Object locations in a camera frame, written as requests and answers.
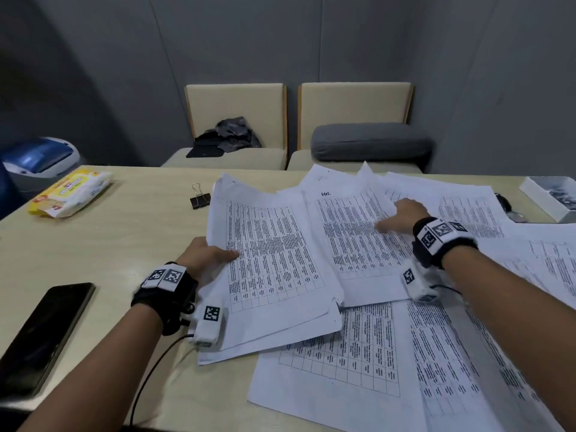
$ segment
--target chair seat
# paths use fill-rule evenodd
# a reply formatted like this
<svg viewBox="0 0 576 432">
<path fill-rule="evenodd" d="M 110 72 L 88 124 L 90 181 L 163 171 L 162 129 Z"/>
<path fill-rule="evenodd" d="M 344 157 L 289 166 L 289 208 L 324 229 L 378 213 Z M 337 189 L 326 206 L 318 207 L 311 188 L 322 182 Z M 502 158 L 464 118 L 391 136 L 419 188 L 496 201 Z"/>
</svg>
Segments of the chair seat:
<svg viewBox="0 0 576 432">
<path fill-rule="evenodd" d="M 325 166 L 332 170 L 344 172 L 357 172 L 363 162 L 323 162 L 312 157 L 310 150 L 299 150 L 292 153 L 288 163 L 288 171 L 308 171 L 314 164 Z M 422 174 L 422 171 L 415 163 L 411 162 L 368 162 L 374 173 L 415 173 Z"/>
<path fill-rule="evenodd" d="M 224 168 L 239 170 L 284 170 L 286 152 L 282 148 L 243 148 L 219 158 L 187 158 L 191 148 L 181 148 L 162 166 L 169 168 Z"/>
</svg>

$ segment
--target wire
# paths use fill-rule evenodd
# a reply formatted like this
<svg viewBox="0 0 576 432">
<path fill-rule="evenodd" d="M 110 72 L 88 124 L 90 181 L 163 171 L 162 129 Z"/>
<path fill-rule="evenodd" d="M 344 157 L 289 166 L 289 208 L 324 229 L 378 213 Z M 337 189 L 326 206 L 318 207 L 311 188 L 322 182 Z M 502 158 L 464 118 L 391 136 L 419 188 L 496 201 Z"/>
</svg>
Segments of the wire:
<svg viewBox="0 0 576 432">
<path fill-rule="evenodd" d="M 158 360 L 156 361 L 154 366 L 150 369 L 150 371 L 148 371 L 148 375 L 146 376 L 146 379 L 144 379 L 144 382 L 142 383 L 140 390 L 138 391 L 138 394 L 136 395 L 136 399 L 134 399 L 134 405 L 132 406 L 132 414 L 130 414 L 130 427 L 131 428 L 133 428 L 133 426 L 134 426 L 134 413 L 136 412 L 136 405 L 138 403 L 138 400 L 140 399 L 140 395 L 142 394 L 142 391 L 144 390 L 144 386 L 146 386 L 148 379 L 150 378 L 150 376 L 152 376 L 152 373 L 154 372 L 154 370 L 156 370 L 156 367 L 158 366 L 160 361 L 162 361 L 162 358 L 164 356 L 166 356 L 166 353 L 168 353 L 170 351 L 170 349 L 173 348 L 175 345 L 177 345 L 180 341 L 182 341 L 183 339 L 186 339 L 186 338 L 192 338 L 193 336 L 194 336 L 194 334 L 186 334 L 186 335 L 179 337 L 176 341 L 174 341 L 172 344 L 170 344 L 169 348 L 164 350 L 164 353 L 162 353 L 162 355 L 160 355 L 160 357 L 158 358 Z"/>
<path fill-rule="evenodd" d="M 432 285 L 430 288 L 432 288 L 432 289 L 434 289 L 434 288 L 446 288 L 447 290 L 454 291 L 456 294 L 462 295 L 462 293 L 459 290 L 455 290 L 454 288 L 451 288 L 451 287 L 446 286 L 446 285 Z"/>
</svg>

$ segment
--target forearm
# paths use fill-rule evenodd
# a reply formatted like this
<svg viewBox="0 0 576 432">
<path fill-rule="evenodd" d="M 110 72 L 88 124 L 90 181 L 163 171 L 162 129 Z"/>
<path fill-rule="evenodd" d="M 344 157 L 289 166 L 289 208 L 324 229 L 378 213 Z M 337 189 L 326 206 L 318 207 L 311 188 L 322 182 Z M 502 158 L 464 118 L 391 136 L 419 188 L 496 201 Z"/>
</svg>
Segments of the forearm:
<svg viewBox="0 0 576 432">
<path fill-rule="evenodd" d="M 18 431 L 119 430 L 161 333 L 152 308 L 133 306 Z"/>
<path fill-rule="evenodd" d="M 575 429 L 576 311 L 471 247 L 455 247 L 442 265 L 558 421 Z"/>
</svg>

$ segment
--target black smartphone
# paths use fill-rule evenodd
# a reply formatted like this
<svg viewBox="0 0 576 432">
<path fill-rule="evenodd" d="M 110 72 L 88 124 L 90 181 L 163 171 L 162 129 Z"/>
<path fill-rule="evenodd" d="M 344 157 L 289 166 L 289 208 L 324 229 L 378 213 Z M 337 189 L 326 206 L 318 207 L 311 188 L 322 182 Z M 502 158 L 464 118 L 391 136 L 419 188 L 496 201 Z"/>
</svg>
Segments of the black smartphone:
<svg viewBox="0 0 576 432">
<path fill-rule="evenodd" d="M 0 358 L 0 398 L 36 395 L 94 293 L 92 283 L 54 286 Z"/>
</svg>

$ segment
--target table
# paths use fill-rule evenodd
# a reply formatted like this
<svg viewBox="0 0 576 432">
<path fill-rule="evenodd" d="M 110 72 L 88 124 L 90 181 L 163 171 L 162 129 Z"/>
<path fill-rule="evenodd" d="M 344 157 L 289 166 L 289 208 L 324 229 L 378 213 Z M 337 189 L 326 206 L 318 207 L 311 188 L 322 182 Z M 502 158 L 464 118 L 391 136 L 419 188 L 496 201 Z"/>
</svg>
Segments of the table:
<svg viewBox="0 0 576 432">
<path fill-rule="evenodd" d="M 297 185 L 306 172 L 190 168 L 98 167 L 115 183 L 88 208 L 63 220 L 33 217 L 19 209 L 0 222 L 0 353 L 3 354 L 51 287 L 93 282 L 97 290 L 58 363 L 33 399 L 4 406 L 33 410 L 106 335 L 129 307 L 133 290 L 150 270 L 176 258 L 192 237 L 206 234 L 208 209 L 192 210 L 192 184 L 205 192 L 223 171 L 266 192 Z M 446 182 L 490 185 L 531 222 L 552 222 L 519 191 L 523 177 L 418 175 Z M 151 363 L 173 338 L 162 339 Z M 281 428 L 327 430 L 325 426 L 246 401 L 257 355 L 198 367 L 183 341 L 154 372 L 138 403 L 136 420 L 168 431 Z"/>
</svg>

